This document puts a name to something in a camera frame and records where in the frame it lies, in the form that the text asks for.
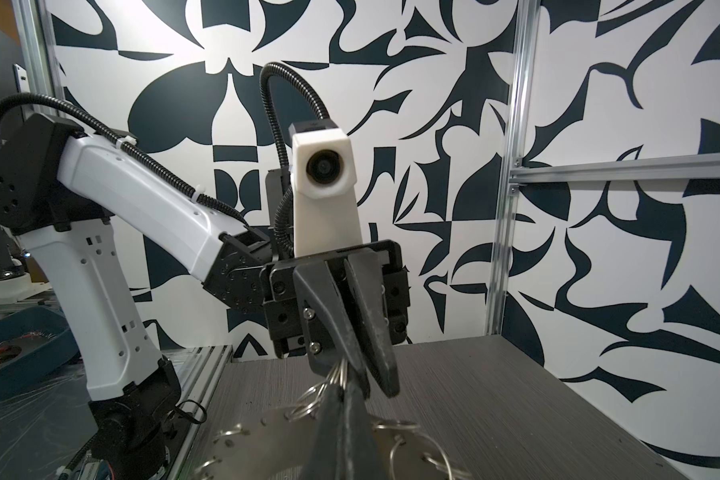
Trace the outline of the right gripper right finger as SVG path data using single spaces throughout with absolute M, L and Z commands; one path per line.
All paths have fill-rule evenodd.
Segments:
M 388 472 L 373 437 L 362 389 L 350 381 L 343 394 L 341 478 L 387 479 Z

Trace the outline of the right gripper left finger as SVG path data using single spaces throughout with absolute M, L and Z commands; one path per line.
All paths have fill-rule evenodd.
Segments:
M 330 384 L 324 393 L 317 413 L 313 445 L 302 466 L 300 479 L 339 479 L 340 447 L 343 431 L 343 389 Z

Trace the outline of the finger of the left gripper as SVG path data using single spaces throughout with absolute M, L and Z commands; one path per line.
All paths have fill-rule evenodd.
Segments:
M 394 398 L 400 393 L 400 380 L 385 313 L 379 256 L 368 248 L 357 250 L 345 259 L 345 271 L 356 310 L 353 330 L 359 361 L 352 365 L 353 374 L 366 398 L 370 396 L 368 374 L 387 398 Z
M 326 377 L 344 359 L 349 378 L 360 386 L 352 371 L 352 365 L 359 361 L 357 339 L 328 264 L 323 260 L 300 264 L 294 269 L 293 280 L 311 370 Z

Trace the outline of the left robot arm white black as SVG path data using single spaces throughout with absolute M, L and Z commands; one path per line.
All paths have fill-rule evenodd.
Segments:
M 15 106 L 0 102 L 0 126 Z M 0 225 L 41 266 L 83 359 L 98 426 L 93 455 L 118 479 L 152 479 L 164 466 L 162 425 L 180 387 L 150 339 L 115 246 L 113 217 L 138 230 L 237 309 L 263 308 L 276 341 L 321 341 L 318 374 L 347 360 L 361 386 L 399 393 L 393 327 L 407 306 L 387 276 L 402 270 L 392 241 L 364 243 L 349 137 L 331 120 L 290 128 L 293 256 L 274 261 L 269 238 L 233 208 L 197 192 L 133 139 L 53 101 L 0 140 Z

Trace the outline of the metal disc with key rings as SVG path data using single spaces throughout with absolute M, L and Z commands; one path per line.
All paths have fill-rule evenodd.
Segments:
M 344 390 L 351 380 L 345 360 L 306 390 L 293 405 L 273 409 L 220 430 L 210 453 L 192 470 L 194 479 L 273 479 L 300 476 L 317 426 L 326 388 Z M 387 479 L 470 479 L 472 473 L 450 459 L 443 447 L 416 422 L 369 414 L 373 437 L 387 467 Z

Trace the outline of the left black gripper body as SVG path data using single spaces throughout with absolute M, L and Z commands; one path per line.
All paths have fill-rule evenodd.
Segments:
M 392 360 L 407 338 L 408 272 L 394 241 L 272 263 L 261 279 L 279 358 Z

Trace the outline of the teal plastic tray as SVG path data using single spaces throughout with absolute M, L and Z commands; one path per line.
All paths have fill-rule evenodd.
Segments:
M 0 320 L 0 401 L 28 390 L 79 352 L 65 317 L 37 306 Z

